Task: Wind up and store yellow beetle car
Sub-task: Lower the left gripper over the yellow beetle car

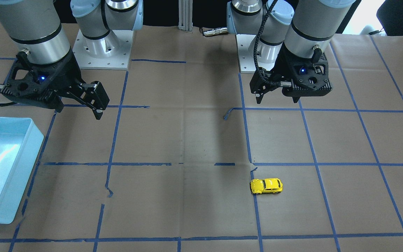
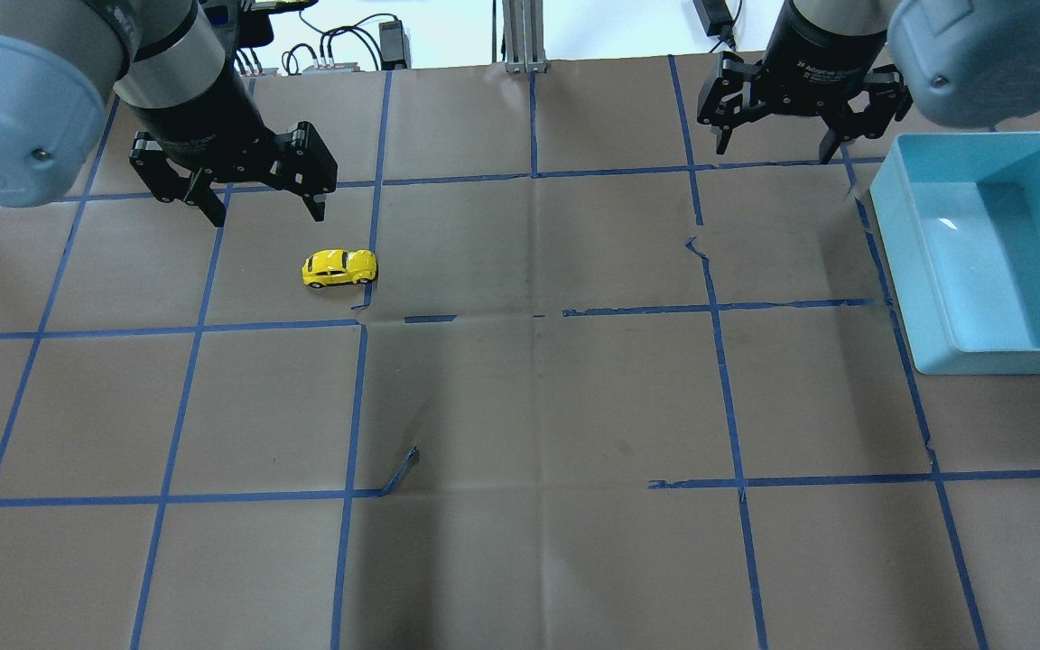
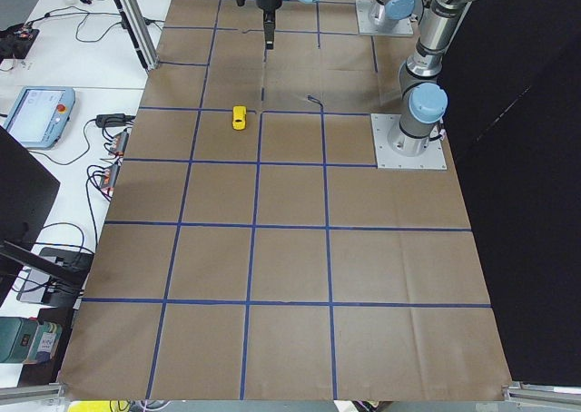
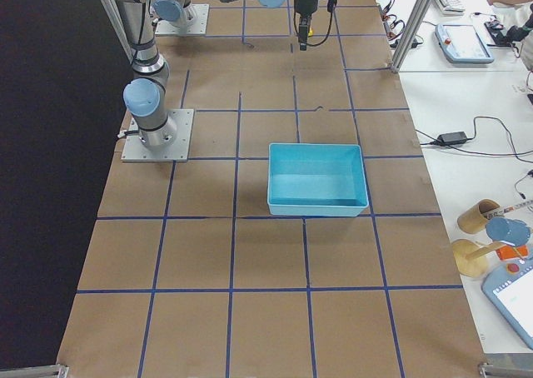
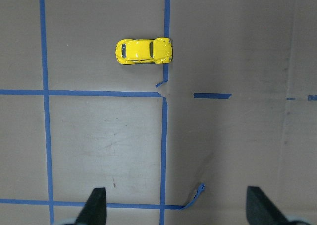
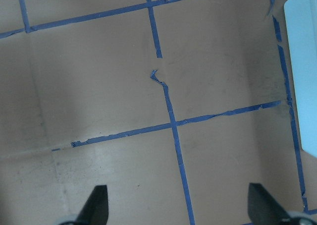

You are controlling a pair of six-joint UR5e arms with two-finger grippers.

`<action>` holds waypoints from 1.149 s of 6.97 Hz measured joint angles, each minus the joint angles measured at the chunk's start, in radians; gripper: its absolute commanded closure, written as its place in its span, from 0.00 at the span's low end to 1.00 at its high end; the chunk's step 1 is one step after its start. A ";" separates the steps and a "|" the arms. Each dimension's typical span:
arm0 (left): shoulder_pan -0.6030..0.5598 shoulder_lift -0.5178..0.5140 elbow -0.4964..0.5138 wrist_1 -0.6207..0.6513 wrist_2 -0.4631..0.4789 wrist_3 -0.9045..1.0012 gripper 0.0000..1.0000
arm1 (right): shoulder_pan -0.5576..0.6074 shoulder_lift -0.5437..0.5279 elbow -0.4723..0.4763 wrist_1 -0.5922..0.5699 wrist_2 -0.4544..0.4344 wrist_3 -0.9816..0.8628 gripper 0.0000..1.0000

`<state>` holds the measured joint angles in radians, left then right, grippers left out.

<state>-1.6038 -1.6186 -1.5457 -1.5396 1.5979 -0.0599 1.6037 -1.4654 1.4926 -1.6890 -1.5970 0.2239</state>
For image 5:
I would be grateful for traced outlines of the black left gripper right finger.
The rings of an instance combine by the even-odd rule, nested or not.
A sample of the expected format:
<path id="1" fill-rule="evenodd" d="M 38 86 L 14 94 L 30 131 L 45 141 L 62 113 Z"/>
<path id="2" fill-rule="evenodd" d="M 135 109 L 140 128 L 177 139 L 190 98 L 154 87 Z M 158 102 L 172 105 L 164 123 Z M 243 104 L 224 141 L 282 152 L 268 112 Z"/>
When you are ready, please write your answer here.
<path id="1" fill-rule="evenodd" d="M 285 225 L 289 220 L 257 186 L 248 186 L 246 218 L 250 225 Z"/>

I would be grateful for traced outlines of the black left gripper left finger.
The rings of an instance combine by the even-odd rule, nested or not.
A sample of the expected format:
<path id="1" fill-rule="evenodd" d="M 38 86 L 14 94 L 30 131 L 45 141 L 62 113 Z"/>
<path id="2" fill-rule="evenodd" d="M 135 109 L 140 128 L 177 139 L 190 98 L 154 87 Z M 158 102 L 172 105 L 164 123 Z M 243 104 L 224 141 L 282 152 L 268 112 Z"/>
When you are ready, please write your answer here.
<path id="1" fill-rule="evenodd" d="M 104 187 L 94 188 L 85 206 L 76 218 L 75 224 L 105 225 L 106 219 L 106 189 Z"/>

